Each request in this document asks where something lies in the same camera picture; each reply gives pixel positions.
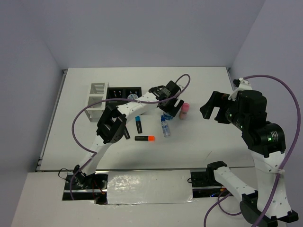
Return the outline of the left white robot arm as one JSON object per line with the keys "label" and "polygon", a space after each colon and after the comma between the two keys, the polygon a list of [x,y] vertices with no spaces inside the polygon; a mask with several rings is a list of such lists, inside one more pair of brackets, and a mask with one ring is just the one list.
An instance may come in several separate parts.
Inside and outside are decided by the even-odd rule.
{"label": "left white robot arm", "polygon": [[127,101],[126,104],[108,104],[97,123],[93,144],[90,149],[84,148],[88,154],[73,170],[76,184],[83,189],[92,185],[93,175],[101,158],[112,144],[121,140],[126,125],[135,117],[156,108],[176,116],[184,103],[178,97],[184,91],[184,88],[181,89],[175,82],[169,81],[166,86],[152,87],[141,97]]}

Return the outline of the blue round tin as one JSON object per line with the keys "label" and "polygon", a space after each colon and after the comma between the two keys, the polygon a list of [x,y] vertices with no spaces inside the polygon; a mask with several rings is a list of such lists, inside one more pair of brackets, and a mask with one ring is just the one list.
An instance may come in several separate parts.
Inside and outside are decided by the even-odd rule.
{"label": "blue round tin", "polygon": [[130,94],[128,95],[127,99],[129,100],[136,100],[138,98],[138,95],[137,94]]}
{"label": "blue round tin", "polygon": [[170,114],[163,112],[163,117],[165,118],[165,120],[170,121],[173,120],[173,116],[171,116]]}

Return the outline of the blue round tin front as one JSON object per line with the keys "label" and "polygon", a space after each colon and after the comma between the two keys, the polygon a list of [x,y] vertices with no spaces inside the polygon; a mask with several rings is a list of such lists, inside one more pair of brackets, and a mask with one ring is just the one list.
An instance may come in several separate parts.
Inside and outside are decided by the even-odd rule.
{"label": "blue round tin front", "polygon": [[138,95],[137,94],[130,94],[128,95],[127,99],[129,100],[136,100],[138,98]]}

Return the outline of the orange highlighter marker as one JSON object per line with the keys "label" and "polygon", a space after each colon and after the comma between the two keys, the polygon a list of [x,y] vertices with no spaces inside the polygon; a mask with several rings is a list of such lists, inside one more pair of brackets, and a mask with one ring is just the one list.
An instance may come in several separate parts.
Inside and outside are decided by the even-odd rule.
{"label": "orange highlighter marker", "polygon": [[135,136],[135,141],[155,141],[154,136]]}

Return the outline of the blue highlighter marker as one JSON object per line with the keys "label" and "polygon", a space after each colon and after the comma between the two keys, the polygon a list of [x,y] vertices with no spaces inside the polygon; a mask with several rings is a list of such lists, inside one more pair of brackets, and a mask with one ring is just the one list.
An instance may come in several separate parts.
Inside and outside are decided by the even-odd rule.
{"label": "blue highlighter marker", "polygon": [[141,124],[141,118],[140,118],[140,116],[136,116],[135,117],[135,123],[136,123],[137,132],[139,134],[141,134],[143,131],[142,131],[142,124]]}

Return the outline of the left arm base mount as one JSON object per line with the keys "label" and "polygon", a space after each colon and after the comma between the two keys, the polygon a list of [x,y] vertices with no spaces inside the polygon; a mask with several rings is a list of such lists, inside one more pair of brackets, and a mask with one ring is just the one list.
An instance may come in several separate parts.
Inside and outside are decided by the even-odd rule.
{"label": "left arm base mount", "polygon": [[[65,181],[63,189],[63,201],[72,201],[70,193],[70,181],[72,178],[71,172],[66,172],[66,176],[60,176],[59,178]],[[107,204],[107,183],[108,174],[97,173],[93,176],[92,180],[89,180],[88,185],[81,186],[76,179],[74,179],[71,185],[72,195],[75,201],[93,201],[98,205]]]}

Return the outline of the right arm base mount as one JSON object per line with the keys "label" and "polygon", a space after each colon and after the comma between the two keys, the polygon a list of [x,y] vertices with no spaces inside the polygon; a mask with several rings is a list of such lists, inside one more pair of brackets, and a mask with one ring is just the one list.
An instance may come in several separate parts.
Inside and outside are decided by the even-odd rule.
{"label": "right arm base mount", "polygon": [[191,171],[187,182],[192,187],[193,198],[218,197],[226,190],[220,183],[209,180],[206,171]]}

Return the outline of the blue round tin back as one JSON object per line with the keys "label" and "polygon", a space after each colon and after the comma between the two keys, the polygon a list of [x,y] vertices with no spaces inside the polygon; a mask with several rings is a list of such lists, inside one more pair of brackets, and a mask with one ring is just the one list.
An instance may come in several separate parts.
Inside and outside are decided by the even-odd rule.
{"label": "blue round tin back", "polygon": [[170,114],[163,112],[163,117],[165,118],[165,120],[170,121],[173,120],[173,116],[171,116]]}

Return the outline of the blue spray bottle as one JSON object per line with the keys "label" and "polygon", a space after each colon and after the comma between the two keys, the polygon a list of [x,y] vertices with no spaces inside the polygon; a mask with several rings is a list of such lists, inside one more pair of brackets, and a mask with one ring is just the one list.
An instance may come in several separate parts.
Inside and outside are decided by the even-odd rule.
{"label": "blue spray bottle", "polygon": [[170,137],[170,129],[163,115],[160,117],[160,122],[164,137]]}

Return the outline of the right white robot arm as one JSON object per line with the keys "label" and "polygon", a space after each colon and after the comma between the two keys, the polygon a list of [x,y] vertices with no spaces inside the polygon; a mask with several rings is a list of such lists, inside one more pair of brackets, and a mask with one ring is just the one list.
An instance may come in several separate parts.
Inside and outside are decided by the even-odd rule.
{"label": "right white robot arm", "polygon": [[246,78],[234,81],[232,94],[214,91],[200,108],[204,119],[209,119],[218,108],[215,120],[232,124],[254,161],[258,188],[254,189],[233,174],[222,161],[206,168],[206,181],[221,184],[239,202],[241,215],[254,227],[276,227],[279,222],[292,223],[299,219],[287,198],[283,170],[291,150],[286,149],[283,129],[267,120],[267,99],[253,90]]}

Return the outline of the pink highlighter marker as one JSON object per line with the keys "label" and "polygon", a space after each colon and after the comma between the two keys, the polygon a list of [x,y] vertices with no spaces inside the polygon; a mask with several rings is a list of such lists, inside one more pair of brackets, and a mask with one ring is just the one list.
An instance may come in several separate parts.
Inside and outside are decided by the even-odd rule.
{"label": "pink highlighter marker", "polygon": [[126,140],[130,139],[130,135],[129,135],[127,128],[124,128],[124,137]]}

